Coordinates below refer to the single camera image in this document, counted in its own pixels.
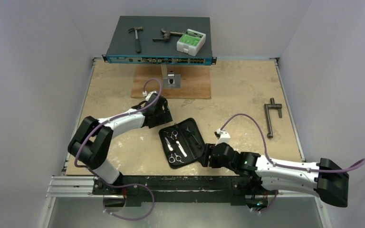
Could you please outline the silver thinning scissors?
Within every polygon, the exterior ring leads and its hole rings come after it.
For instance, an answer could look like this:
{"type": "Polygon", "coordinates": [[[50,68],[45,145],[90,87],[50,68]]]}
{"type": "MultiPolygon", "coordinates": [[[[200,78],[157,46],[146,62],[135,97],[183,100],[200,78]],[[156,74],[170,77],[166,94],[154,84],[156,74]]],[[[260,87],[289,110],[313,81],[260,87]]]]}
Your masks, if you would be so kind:
{"type": "Polygon", "coordinates": [[[169,163],[175,163],[175,162],[184,163],[184,161],[182,161],[181,156],[177,155],[177,153],[174,151],[173,147],[171,146],[169,139],[172,139],[172,136],[171,136],[172,134],[168,133],[166,131],[164,131],[164,133],[166,134],[165,141],[166,141],[167,147],[168,147],[169,151],[171,152],[171,155],[168,158],[168,162],[169,163]]]}

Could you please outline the black hair clip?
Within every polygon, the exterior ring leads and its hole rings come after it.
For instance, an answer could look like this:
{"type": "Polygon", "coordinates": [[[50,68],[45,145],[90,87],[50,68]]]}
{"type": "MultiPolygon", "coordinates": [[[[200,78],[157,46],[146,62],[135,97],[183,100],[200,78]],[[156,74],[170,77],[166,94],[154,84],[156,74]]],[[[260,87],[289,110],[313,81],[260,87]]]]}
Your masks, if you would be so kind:
{"type": "Polygon", "coordinates": [[[202,146],[200,145],[199,141],[197,140],[197,138],[195,137],[194,133],[189,129],[189,127],[187,126],[187,128],[185,129],[186,132],[188,133],[188,136],[191,137],[194,141],[195,141],[195,145],[198,149],[201,149],[202,146]]]}

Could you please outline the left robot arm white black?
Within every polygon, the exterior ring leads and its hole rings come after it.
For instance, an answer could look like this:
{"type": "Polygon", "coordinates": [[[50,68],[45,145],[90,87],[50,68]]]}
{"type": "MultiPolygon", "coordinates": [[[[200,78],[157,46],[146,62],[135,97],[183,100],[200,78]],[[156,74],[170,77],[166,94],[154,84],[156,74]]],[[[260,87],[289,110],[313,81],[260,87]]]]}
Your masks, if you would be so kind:
{"type": "Polygon", "coordinates": [[[148,95],[144,101],[124,113],[96,119],[83,119],[71,139],[67,151],[82,162],[104,182],[110,194],[118,194],[123,187],[120,171],[107,159],[112,139],[133,129],[153,128],[171,122],[168,101],[157,93],[148,95]]]}

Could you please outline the black zippered tool case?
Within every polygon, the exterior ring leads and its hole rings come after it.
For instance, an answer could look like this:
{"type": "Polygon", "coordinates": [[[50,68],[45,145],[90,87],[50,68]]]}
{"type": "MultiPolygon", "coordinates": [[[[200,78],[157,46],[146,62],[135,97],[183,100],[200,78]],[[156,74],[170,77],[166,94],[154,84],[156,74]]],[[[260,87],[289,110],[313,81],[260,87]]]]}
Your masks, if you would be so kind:
{"type": "Polygon", "coordinates": [[[158,133],[159,133],[159,137],[161,140],[161,144],[163,147],[165,157],[167,159],[167,162],[169,163],[170,168],[172,168],[172,169],[178,169],[185,165],[189,165],[191,163],[198,161],[205,152],[205,142],[202,138],[198,125],[193,118],[188,118],[188,119],[183,120],[180,123],[176,123],[174,125],[165,127],[163,129],[159,130],[158,133]],[[187,126],[194,133],[195,137],[199,141],[200,145],[202,146],[201,149],[198,149],[195,145],[195,141],[191,137],[188,136],[188,133],[185,130],[187,128],[187,126]],[[171,146],[173,147],[174,151],[177,153],[177,155],[181,156],[182,161],[184,161],[184,163],[180,163],[180,162],[169,163],[168,162],[168,158],[170,157],[171,152],[169,151],[169,149],[167,147],[167,144],[165,141],[166,134],[164,133],[164,131],[171,133],[174,130],[176,130],[178,132],[177,138],[180,141],[185,152],[187,153],[187,157],[185,158],[182,155],[180,149],[178,148],[176,142],[173,139],[169,139],[169,141],[170,141],[171,146]]]}

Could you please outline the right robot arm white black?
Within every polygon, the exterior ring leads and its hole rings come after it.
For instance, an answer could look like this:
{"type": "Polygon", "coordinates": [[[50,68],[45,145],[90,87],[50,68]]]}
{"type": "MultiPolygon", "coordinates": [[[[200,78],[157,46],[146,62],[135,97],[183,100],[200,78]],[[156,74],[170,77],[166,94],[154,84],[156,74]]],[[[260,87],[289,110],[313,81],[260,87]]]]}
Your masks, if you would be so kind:
{"type": "Polygon", "coordinates": [[[207,166],[227,168],[248,180],[253,193],[288,190],[319,197],[331,206],[348,206],[349,174],[331,159],[319,162],[269,161],[265,155],[237,152],[226,143],[206,149],[207,166]]]}

